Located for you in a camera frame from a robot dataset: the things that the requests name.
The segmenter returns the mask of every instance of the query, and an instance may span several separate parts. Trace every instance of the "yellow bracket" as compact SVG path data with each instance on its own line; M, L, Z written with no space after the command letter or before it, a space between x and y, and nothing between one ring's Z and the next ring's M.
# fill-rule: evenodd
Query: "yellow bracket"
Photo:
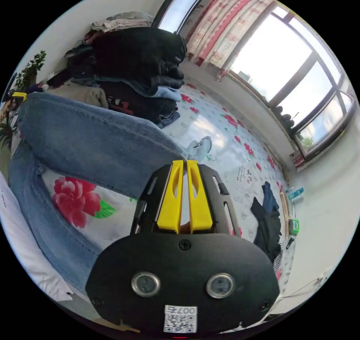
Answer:
M187 161L187 180L189 183L190 231L210 230L213 225L205 189L201 180L198 163Z
M12 94L12 97L22 97L23 98L22 102L24 102L27 99L27 93L26 92L14 92Z
M157 219L157 225L161 230L175 231L177 234L180 233L183 176L184 161L173 161L160 214Z

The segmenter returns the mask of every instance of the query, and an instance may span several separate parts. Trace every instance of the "window frame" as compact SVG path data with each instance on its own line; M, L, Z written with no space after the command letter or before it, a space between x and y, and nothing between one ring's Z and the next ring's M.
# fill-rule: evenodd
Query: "window frame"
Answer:
M349 96L352 99L352 104L351 107L349 109L349 111L346 111L345 109L345 105L344 102L342 100L342 96L341 96L341 92L345 93L347 96ZM327 107L327 105L330 103L330 101L335 97L335 95L337 96L338 100L339 100L339 104L341 106L341 109L343 111L343 118L340 120L340 122L333 128L333 130L323 139L321 140L316 146L314 146L313 149L311 149L310 151L305 151L300 140L298 139L297 135L304 129L306 128L313 120L315 120L316 117L318 117L322 111ZM305 159L305 161L310 161L312 160L314 157L316 157L319 153L321 153L323 150L325 150L327 147L329 147L345 130L346 126L349 124L350 120L352 119L355 110L356 110L356 98L353 98L352 96L350 96L349 94L347 94L345 91L340 91L337 90L336 92L334 92L326 105L324 105L324 107L321 109L321 111L319 111L318 113L316 113L316 115L311 118L306 124L304 124L295 134L294 134L294 141L297 145L297 147L299 148L299 151L301 152L303 158Z
M262 16L259 17L255 20L254 22L254 27L257 29L262 23L263 21L268 18L269 16L274 16L275 18L277 18L279 21L283 22L286 26L289 27L289 29L291 29L297 36L299 36L306 44L307 46L312 50L311 54L309 55L308 59L305 60L304 64L299 68L299 70L291 77L291 79L279 90L279 92L272 98L270 99L270 101L267 101L264 99L264 97L255 89L251 86L251 84L249 84L248 82L246 82L244 79L242 79L238 74L236 74L235 72L233 72L232 70L229 71L229 75L231 77L234 77L236 80L240 81L242 85L244 85L246 88L248 88L252 93L254 93L259 99L261 99L261 101L264 102L264 104L274 113L274 115L276 115L275 113L275 108L279 105L281 105L281 102L294 90L294 88L303 80L303 78L308 74L308 72L311 70L311 68L313 67L313 65L318 62L321 66L321 68L324 70L326 76L329 78L330 82L331 82L331 89L329 90L329 92L327 93L327 95L320 101L320 103L303 119L301 120L296 126L294 126L292 129L286 129L286 131L288 132L289 136L291 138L295 137L295 134L299 132L299 129L303 128L305 124L307 124L311 119L313 119L320 111L322 108L324 108L328 102L331 100L332 96L337 93L344 81L345 78L345 73L343 71L343 69L339 66L337 59L335 58L335 56L329 51L329 49L327 48L326 44L324 43L324 41L322 41L322 39L319 37L319 35L317 35L312 28L310 28L310 26L308 26L301 18L299 18L295 13L293 13L291 10L288 10L288 13L284 16L284 18L281 18L280 16L278 16L277 14L275 14L273 12L273 10L276 7L280 7L283 8L284 7L278 3L277 1L275 1L276 5L275 7L271 10L268 11L268 13L266 14L266 16ZM325 62L323 61L323 59L320 57L320 55L316 52L316 50L314 49L314 47L309 43L309 41L300 33L298 32L294 27L292 27L290 25L290 21L295 18L297 21L299 21L302 25L304 25L306 27L306 29L316 38L317 41L320 42L320 45L325 49L325 51L328 53L328 55L331 57L331 59L333 60L335 66L337 67L339 73L340 73L340 79L338 81L338 83L335 82L332 74L330 73L330 70L328 69L328 67L325 65ZM242 47L247 43L247 41L250 39L250 37L252 36L252 34L255 32L252 31L250 36L246 36L247 34L244 35L244 40L241 42L240 44L240 48L237 48L237 51L239 52ZM341 106L342 108L345 107L342 98L340 98L340 102L341 102Z
M181 29L183 28L186 20L191 16L197 5L199 5L203 0L196 0L195 3L189 8L186 15L184 16L183 20L181 21L178 29L176 30L176 33L180 33ZM162 19L166 15L167 11L170 9L171 4L174 2L174 0L165 0L163 4L161 5L159 11L157 12L154 21L151 24L151 27L158 28L161 24Z

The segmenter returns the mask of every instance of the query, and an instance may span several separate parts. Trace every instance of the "beige sweater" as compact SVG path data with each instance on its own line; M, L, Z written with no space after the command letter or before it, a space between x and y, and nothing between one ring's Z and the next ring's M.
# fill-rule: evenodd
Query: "beige sweater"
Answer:
M98 87L88 87L70 82L47 92L88 105L109 108L104 90Z

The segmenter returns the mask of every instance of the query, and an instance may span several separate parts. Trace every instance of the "qr code label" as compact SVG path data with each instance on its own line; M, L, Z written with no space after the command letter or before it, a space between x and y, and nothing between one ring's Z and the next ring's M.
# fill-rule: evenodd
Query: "qr code label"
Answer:
M164 332L191 333L197 330L197 306L165 306Z

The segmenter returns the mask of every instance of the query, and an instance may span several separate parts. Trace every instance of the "white wall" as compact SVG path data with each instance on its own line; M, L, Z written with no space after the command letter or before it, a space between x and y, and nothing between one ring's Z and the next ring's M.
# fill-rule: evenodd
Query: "white wall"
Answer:
M335 269L347 250L360 217L360 108L343 135L317 162L298 174L291 185L304 187L295 205L300 231L292 271L284 296ZM309 298L316 289L307 286L303 296L283 299L272 312L286 312Z
M156 15L164 0L83 0L56 19L34 42L19 63L21 71L41 50L46 51L46 62L38 74L44 79L70 50L89 31L94 21L105 20L119 12L142 11Z
M266 142L276 149L282 162L289 169L294 168L290 159L290 154L294 152L294 149L283 130L269 114L270 110L264 108L265 105L256 101L252 95L228 77L224 77L221 82L215 81L214 77L207 71L188 61L184 61L180 68L186 75L193 77L218 93L241 112L259 131Z

